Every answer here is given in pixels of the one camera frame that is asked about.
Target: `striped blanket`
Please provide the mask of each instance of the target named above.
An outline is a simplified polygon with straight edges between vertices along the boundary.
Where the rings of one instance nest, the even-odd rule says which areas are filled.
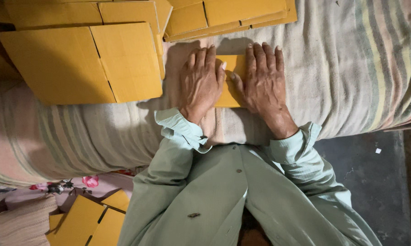
[[[296,0],[287,25],[165,43],[164,96],[142,102],[45,107],[25,84],[0,95],[0,184],[20,187],[149,164],[161,141],[154,110],[177,105],[187,54],[215,44],[243,54],[249,42],[280,45],[287,103],[320,138],[411,122],[411,0]],[[263,144],[270,132],[245,109],[212,109],[209,144]]]

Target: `person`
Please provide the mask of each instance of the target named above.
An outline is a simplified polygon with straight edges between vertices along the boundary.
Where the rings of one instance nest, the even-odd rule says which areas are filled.
[[[321,127],[294,123],[278,47],[248,45],[246,80],[231,74],[244,106],[271,129],[269,146],[205,147],[198,124],[225,76],[225,64],[215,63],[214,46],[192,51],[181,106],[155,113],[164,139],[133,178],[118,245],[381,245],[313,148]]]

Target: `cardboard flap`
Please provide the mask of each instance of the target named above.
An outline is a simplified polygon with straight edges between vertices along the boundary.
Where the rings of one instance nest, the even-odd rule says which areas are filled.
[[[111,246],[116,245],[121,234],[122,223],[125,214],[107,209],[102,217],[96,231],[93,233],[88,246]]]
[[[101,203],[126,212],[129,204],[129,198],[125,191],[118,190],[116,193],[102,200]]]
[[[148,22],[153,33],[160,33],[154,1],[109,2],[98,5],[105,24]]]
[[[88,27],[8,31],[0,40],[43,103],[115,103]]]
[[[253,24],[253,28],[260,28],[260,27],[278,25],[278,24],[286,24],[286,23],[297,21],[298,17],[296,15],[295,0],[286,0],[286,4],[287,4],[287,9],[286,9],[287,16],[285,18],[280,18],[277,20],[270,20],[270,21],[265,21],[265,22],[258,23],[258,24]]]
[[[16,30],[102,25],[96,3],[6,3]]]
[[[235,72],[241,79],[245,79],[245,55],[216,56],[216,59],[227,62],[225,81],[221,97],[215,107],[236,108],[241,106],[241,96],[235,89],[234,83],[229,77],[230,72]]]
[[[280,12],[274,13],[274,14],[267,14],[259,17],[254,17],[246,20],[242,20],[241,23],[242,25],[252,25],[252,24],[257,24],[257,23],[262,23],[265,21],[272,21],[272,20],[278,20],[278,19],[283,19],[287,17],[288,12],[285,10],[282,10]]]
[[[55,235],[55,244],[86,245],[104,210],[104,206],[79,195]]]
[[[49,230],[52,231],[57,228],[64,216],[66,216],[66,214],[49,216]]]
[[[184,8],[193,4],[203,3],[202,0],[169,0],[174,9]]]
[[[286,10],[285,0],[204,0],[209,26]]]
[[[172,5],[167,0],[154,0],[157,8],[157,19],[160,27],[160,34],[166,30],[167,23],[169,22],[170,14],[172,13]]]
[[[203,3],[172,10],[166,32],[169,36],[207,27]]]
[[[118,103],[162,95],[160,68],[148,23],[90,28]]]

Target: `person's right hand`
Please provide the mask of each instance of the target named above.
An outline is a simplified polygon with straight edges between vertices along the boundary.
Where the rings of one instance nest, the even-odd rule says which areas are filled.
[[[258,113],[275,139],[285,139],[294,135],[298,127],[286,106],[285,74],[283,52],[264,42],[251,44],[246,48],[246,79],[235,73],[231,79],[241,94],[245,106],[251,113]]]

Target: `concrete floor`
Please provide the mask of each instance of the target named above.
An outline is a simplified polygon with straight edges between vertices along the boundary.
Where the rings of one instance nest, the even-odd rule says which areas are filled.
[[[376,132],[315,143],[336,181],[351,191],[353,208],[384,246],[411,245],[403,132]],[[376,154],[376,148],[382,149]]]

